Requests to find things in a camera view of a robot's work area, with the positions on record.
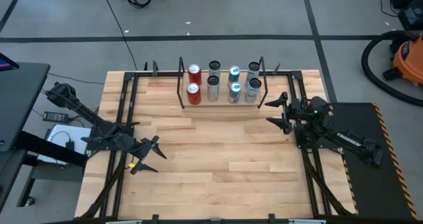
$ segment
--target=gray floor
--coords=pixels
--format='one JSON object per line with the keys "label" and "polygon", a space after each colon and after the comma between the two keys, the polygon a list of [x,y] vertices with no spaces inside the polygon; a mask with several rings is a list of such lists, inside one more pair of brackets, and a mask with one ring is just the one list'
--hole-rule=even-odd
{"label": "gray floor", "polygon": [[[0,18],[12,0],[0,0]],[[380,12],[379,0],[310,0],[320,35],[378,35],[402,29],[396,18]],[[160,69],[176,69],[178,57],[185,63],[206,65],[217,59],[223,65],[245,66],[260,56],[267,68],[281,63],[281,69],[320,69],[313,40],[190,40],[195,35],[311,35],[303,0],[152,0],[146,9],[134,9],[126,0],[110,0],[126,36],[186,36],[187,40],[129,42],[139,68],[155,59]],[[4,38],[119,37],[120,31],[105,0],[19,0],[6,25]],[[423,133],[421,108],[391,98],[364,77],[360,58],[368,41],[325,40],[323,52],[339,102],[377,102],[419,218],[423,218]],[[133,70],[134,65],[123,42],[40,42],[0,43],[0,52],[16,61],[42,62],[51,72],[88,81],[104,81],[110,70]],[[375,71],[389,66],[387,45],[378,46],[370,57]],[[77,89],[87,105],[100,101],[102,87],[48,77],[45,88],[55,81]],[[396,82],[406,93],[422,97],[420,87]],[[63,111],[40,95],[35,110]],[[31,113],[24,129],[43,136],[53,124],[42,122]],[[28,175],[22,168],[16,185],[0,215],[0,223],[43,223],[73,217],[80,183],[39,181],[31,193],[37,199],[32,207],[17,208],[16,202]]]}

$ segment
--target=black table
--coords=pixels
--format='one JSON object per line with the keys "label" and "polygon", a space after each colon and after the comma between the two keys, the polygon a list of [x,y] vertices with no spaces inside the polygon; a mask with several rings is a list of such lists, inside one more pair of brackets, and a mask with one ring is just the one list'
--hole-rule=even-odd
{"label": "black table", "polygon": [[19,63],[0,72],[0,211],[23,163],[36,165],[28,151],[85,167],[86,156],[22,131],[47,78],[50,66]]}

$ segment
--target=red can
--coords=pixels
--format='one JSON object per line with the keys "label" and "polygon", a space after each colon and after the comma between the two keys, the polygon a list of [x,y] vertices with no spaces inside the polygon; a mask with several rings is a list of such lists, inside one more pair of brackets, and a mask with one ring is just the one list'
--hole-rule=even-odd
{"label": "red can", "polygon": [[200,86],[196,83],[190,83],[187,86],[186,94],[188,95],[188,101],[190,101],[190,104],[197,105],[201,102]]}
{"label": "red can", "polygon": [[190,65],[190,67],[188,67],[188,76],[190,78],[190,83],[201,85],[201,69],[199,65]]}

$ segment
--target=can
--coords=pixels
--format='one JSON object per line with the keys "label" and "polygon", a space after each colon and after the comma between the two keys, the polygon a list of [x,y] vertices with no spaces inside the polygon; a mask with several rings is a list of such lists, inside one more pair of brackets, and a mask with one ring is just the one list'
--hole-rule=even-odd
{"label": "can", "polygon": [[231,86],[231,83],[238,82],[238,80],[239,80],[239,73],[240,72],[241,72],[241,70],[236,65],[232,66],[229,69],[229,76],[228,76],[228,80],[227,80],[227,86],[228,86],[228,88],[229,88],[229,86]]}
{"label": "can", "polygon": [[247,92],[245,93],[245,102],[247,103],[255,102],[261,86],[262,86],[262,81],[260,81],[257,78],[252,78],[247,85]]}
{"label": "can", "polygon": [[199,65],[190,65],[188,67],[188,76],[190,79],[190,83],[196,83],[197,85],[201,85],[201,69]]}
{"label": "can", "polygon": [[212,102],[219,99],[219,78],[215,75],[207,79],[207,97]]}
{"label": "can", "polygon": [[201,92],[200,86],[196,83],[190,83],[186,88],[186,94],[188,96],[188,101],[192,105],[197,105],[201,102]]}
{"label": "can", "polygon": [[220,63],[218,61],[209,63],[209,76],[216,76],[220,79]]}
{"label": "can", "polygon": [[231,83],[229,87],[229,97],[228,100],[230,103],[237,103],[239,100],[239,95],[241,94],[241,84],[239,82]]}
{"label": "can", "polygon": [[249,69],[247,72],[247,79],[245,80],[245,84],[248,86],[251,79],[258,78],[259,73],[260,73],[260,65],[257,62],[251,62],[249,64]]}

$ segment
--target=wooden tabletop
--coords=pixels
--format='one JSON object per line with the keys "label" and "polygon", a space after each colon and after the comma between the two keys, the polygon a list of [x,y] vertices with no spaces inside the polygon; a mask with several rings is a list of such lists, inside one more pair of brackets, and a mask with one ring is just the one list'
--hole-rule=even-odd
{"label": "wooden tabletop", "polygon": [[[106,78],[99,115],[110,121],[116,120],[123,75],[123,71],[108,72]],[[326,98],[318,70],[305,70],[303,77],[308,98]],[[267,80],[265,102],[289,91],[285,77]],[[281,108],[221,106],[183,110],[175,93],[176,82],[176,77],[139,78],[134,122],[140,125],[135,127],[134,137],[151,139],[158,135],[168,159],[154,153],[146,158],[145,163],[159,173],[131,175],[130,170],[126,171],[120,219],[151,219],[153,214],[159,214],[160,219],[266,219],[269,213],[276,218],[312,217],[303,161],[294,135],[284,135],[265,120],[280,117]],[[330,150],[320,154],[328,187],[354,213],[341,156]],[[109,151],[101,151],[89,160],[75,216],[84,213],[102,190],[108,158]],[[323,213],[321,195],[315,187],[319,211]]]}

